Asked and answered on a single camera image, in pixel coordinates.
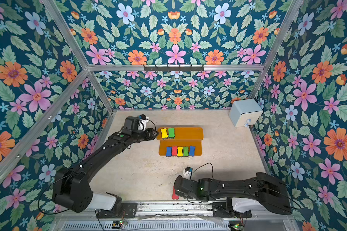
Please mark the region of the red eraser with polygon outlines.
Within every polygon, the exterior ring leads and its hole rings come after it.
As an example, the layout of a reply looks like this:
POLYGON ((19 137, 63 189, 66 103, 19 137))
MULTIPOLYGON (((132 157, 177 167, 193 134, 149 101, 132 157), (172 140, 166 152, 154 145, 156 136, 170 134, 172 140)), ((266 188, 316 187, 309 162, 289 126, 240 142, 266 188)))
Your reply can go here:
POLYGON ((173 193, 172 193, 172 199, 173 200, 178 200, 180 197, 176 194, 176 190, 175 188, 173 187, 173 193))

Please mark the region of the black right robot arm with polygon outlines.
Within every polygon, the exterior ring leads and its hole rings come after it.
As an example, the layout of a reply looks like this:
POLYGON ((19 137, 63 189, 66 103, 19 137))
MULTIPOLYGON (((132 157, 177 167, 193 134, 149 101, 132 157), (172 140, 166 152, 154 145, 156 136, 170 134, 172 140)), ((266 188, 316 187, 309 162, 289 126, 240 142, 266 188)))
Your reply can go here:
POLYGON ((257 172, 254 178, 238 181, 210 178, 194 181, 178 176, 173 186, 176 195, 186 199, 201 202, 230 199, 233 210, 238 213, 264 207, 274 214, 292 214, 286 184, 263 172, 257 172))

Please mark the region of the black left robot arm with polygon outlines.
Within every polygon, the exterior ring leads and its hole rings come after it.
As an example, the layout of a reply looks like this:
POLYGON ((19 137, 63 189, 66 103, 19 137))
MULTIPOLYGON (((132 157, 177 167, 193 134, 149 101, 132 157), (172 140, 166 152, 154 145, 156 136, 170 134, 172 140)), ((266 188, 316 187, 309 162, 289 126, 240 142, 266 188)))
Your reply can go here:
POLYGON ((134 143, 152 141, 158 132, 149 128, 144 131, 115 132, 107 141, 82 162, 71 168, 61 168, 55 177, 52 201, 73 212, 86 209, 112 210, 118 197, 110 193, 92 191, 90 182, 111 159, 134 143))

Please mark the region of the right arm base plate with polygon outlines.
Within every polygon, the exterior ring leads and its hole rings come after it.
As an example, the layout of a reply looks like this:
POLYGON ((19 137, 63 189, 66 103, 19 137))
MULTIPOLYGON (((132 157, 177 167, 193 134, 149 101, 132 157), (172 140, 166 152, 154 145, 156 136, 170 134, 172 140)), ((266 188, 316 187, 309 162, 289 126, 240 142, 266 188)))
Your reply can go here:
POLYGON ((232 206, 228 205, 226 202, 213 202, 212 211, 214 217, 219 218, 251 218, 251 211, 246 211, 244 213, 235 211, 232 206))

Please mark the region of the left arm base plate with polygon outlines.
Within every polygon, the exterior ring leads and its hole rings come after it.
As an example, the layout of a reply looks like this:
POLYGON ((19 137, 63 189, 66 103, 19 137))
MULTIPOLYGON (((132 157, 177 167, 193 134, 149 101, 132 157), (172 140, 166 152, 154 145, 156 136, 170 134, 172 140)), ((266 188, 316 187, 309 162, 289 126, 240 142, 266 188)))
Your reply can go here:
POLYGON ((100 210, 97 212, 99 219, 134 218, 137 212, 137 203, 117 203, 112 210, 100 210))

